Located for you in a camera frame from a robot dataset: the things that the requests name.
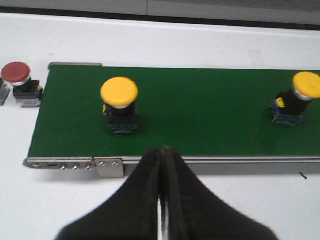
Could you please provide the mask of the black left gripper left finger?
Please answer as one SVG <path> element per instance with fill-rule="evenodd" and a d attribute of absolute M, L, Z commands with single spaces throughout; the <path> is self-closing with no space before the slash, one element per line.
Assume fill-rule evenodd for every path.
<path fill-rule="evenodd" d="M 161 151 L 145 151 L 126 182 L 106 202 L 65 226 L 58 240 L 156 240 Z"/>

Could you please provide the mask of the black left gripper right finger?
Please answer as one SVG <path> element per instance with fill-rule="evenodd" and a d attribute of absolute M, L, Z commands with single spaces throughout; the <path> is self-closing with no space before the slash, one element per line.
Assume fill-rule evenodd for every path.
<path fill-rule="evenodd" d="M 276 234 L 212 193 L 179 151 L 161 159 L 161 216 L 166 240 L 276 240 Z"/>

